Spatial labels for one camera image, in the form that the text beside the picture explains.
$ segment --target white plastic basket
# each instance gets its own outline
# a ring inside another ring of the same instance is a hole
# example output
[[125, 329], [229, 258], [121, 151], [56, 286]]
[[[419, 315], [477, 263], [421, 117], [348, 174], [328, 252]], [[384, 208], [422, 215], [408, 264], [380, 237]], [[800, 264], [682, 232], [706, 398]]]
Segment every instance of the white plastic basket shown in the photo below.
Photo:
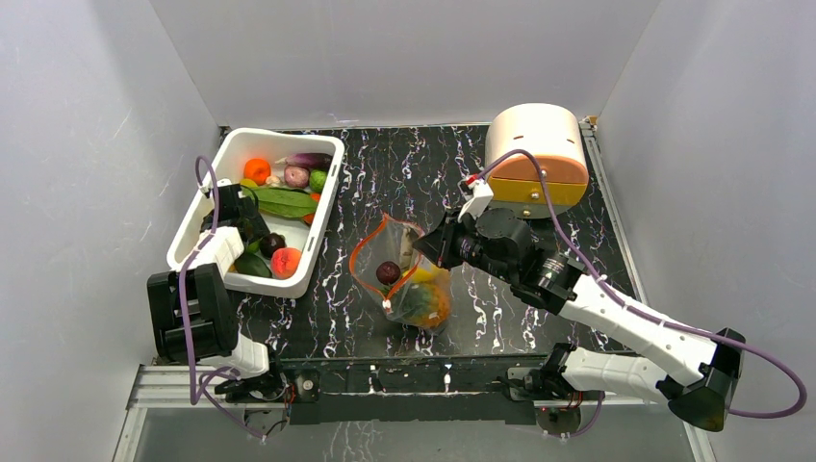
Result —
[[[228, 272], [224, 276], [224, 285], [228, 289], [260, 295], [298, 298], [306, 293], [315, 261], [318, 258], [320, 244], [326, 231], [326, 223], [331, 215], [338, 185], [338, 172], [343, 163], [345, 146], [333, 137], [317, 135], [284, 135], [269, 130], [240, 128], [227, 135], [221, 149], [213, 160], [213, 169], [217, 179], [228, 178], [233, 183], [243, 179], [243, 166], [250, 159], [266, 159], [272, 165], [272, 173], [283, 178], [284, 164], [277, 161], [291, 154], [300, 152], [322, 152], [332, 155], [325, 187], [320, 195], [318, 210], [312, 225], [300, 220], [285, 219], [262, 214], [269, 226], [269, 231], [286, 238], [289, 247], [302, 250], [300, 264], [294, 275], [288, 279], [272, 279]], [[201, 222], [213, 210], [213, 203], [203, 194], [197, 193], [187, 214], [176, 232], [175, 238], [167, 251], [167, 263], [174, 270], [179, 270], [182, 263], [198, 241]]]

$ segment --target eggplant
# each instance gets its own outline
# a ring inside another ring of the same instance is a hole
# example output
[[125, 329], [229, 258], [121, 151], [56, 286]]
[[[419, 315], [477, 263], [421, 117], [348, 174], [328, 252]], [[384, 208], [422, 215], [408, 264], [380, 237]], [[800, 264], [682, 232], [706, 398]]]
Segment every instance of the eggplant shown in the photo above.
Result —
[[308, 168], [310, 170], [328, 170], [331, 166], [332, 156], [322, 152], [302, 152], [287, 157], [285, 161], [287, 166]]

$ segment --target peach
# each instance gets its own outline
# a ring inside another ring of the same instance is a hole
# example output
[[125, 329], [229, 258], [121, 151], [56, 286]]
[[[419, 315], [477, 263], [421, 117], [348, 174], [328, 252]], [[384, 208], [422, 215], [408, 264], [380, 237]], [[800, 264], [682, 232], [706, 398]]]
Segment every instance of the peach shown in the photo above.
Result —
[[297, 265], [300, 263], [300, 250], [293, 247], [284, 247], [275, 250], [272, 254], [272, 274], [278, 279], [288, 279], [294, 276]]

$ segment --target plum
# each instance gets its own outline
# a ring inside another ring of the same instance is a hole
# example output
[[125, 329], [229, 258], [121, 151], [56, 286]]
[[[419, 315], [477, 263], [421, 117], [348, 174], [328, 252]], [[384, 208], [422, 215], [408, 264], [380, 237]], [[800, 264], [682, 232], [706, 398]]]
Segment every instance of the plum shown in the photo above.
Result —
[[280, 234], [271, 233], [261, 239], [261, 255], [272, 258], [275, 250], [286, 247], [286, 239]]
[[399, 265], [394, 262], [385, 262], [377, 267], [377, 280], [381, 284], [390, 286], [399, 280], [402, 271], [399, 270]]

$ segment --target orange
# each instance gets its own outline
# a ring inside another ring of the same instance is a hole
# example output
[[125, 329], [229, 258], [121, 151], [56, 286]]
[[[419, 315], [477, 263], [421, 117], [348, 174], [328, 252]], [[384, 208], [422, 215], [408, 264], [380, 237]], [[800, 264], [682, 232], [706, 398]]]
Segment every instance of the orange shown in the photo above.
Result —
[[[318, 194], [316, 192], [312, 192], [311, 194], [309, 194], [309, 197], [312, 197], [313, 199], [315, 199], [315, 202], [320, 202], [320, 194]], [[315, 214], [306, 215], [301, 219], [303, 220], [304, 223], [311, 226], [312, 221], [315, 220]]]
[[243, 177], [249, 178], [258, 185], [266, 183], [267, 178], [272, 174], [272, 167], [269, 162], [263, 159], [250, 159], [243, 166]]

